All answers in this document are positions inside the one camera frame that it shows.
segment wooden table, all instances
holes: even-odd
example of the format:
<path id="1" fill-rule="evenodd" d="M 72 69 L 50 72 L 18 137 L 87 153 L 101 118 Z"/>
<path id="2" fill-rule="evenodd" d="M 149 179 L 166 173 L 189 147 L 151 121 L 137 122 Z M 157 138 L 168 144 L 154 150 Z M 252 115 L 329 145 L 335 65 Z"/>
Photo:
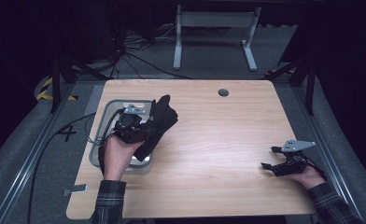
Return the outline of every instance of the wooden table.
<path id="1" fill-rule="evenodd" d="M 218 90 L 229 92 L 227 97 Z M 284 162 L 271 147 L 295 139 L 269 81 L 115 80 L 108 81 L 91 129 L 96 134 L 105 105 L 114 99 L 157 101 L 171 95 L 179 122 L 153 152 L 146 175 L 125 175 L 124 217 L 226 217 L 313 214 L 306 190 L 264 171 L 260 163 Z M 89 218 L 102 174 L 91 165 L 88 143 L 66 214 Z"/>

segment plaid shirt sleeve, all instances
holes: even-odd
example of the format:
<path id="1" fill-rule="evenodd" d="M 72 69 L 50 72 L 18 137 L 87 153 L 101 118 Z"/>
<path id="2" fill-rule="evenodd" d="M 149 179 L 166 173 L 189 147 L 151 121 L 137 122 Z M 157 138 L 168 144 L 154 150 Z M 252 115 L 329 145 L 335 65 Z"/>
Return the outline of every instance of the plaid shirt sleeve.
<path id="1" fill-rule="evenodd" d="M 102 180 L 96 199 L 95 211 L 90 218 L 91 224 L 122 224 L 126 183 Z"/>
<path id="2" fill-rule="evenodd" d="M 327 183 L 308 190 L 311 200 L 325 224 L 364 223 L 351 210 L 350 206 Z"/>

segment black round hole cover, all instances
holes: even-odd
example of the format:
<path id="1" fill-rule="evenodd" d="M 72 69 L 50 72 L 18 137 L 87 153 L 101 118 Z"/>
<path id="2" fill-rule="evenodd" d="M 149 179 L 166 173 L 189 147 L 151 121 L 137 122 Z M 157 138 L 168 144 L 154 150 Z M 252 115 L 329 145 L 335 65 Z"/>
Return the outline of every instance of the black round hole cover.
<path id="1" fill-rule="evenodd" d="M 220 96 L 225 97 L 225 96 L 228 96 L 229 95 L 229 92 L 227 90 L 225 90 L 225 89 L 220 89 L 220 90 L 218 90 L 218 94 Z"/>

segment white metal stand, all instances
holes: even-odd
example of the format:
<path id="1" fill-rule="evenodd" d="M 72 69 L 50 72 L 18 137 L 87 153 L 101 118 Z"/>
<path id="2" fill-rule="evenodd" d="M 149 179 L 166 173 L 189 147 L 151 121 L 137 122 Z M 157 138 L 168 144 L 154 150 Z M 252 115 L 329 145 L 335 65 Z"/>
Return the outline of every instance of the white metal stand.
<path id="1" fill-rule="evenodd" d="M 182 26 L 203 26 L 203 27 L 244 27 L 249 28 L 249 34 L 246 40 L 242 40 L 242 46 L 245 51 L 247 63 L 250 71 L 256 71 L 257 66 L 250 50 L 255 33 L 256 25 L 260 15 L 260 7 L 254 12 L 199 12 L 199 11 L 182 11 L 181 5 L 177 6 L 176 13 L 176 47 L 174 69 L 180 69 L 182 54 Z"/>

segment human arm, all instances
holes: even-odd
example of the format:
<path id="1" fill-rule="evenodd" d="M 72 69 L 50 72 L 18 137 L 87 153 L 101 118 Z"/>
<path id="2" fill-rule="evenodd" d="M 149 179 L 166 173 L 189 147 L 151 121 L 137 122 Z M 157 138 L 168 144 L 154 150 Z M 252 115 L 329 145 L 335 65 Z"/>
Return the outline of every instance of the human arm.
<path id="1" fill-rule="evenodd" d="M 106 140 L 105 173 L 90 223 L 122 224 L 122 208 L 126 183 L 121 181 L 134 152 L 142 143 L 125 144 L 115 135 Z"/>
<path id="2" fill-rule="evenodd" d="M 364 223 L 313 167 L 307 166 L 301 174 L 286 175 L 286 178 L 298 181 L 308 190 L 309 197 L 323 223 Z"/>

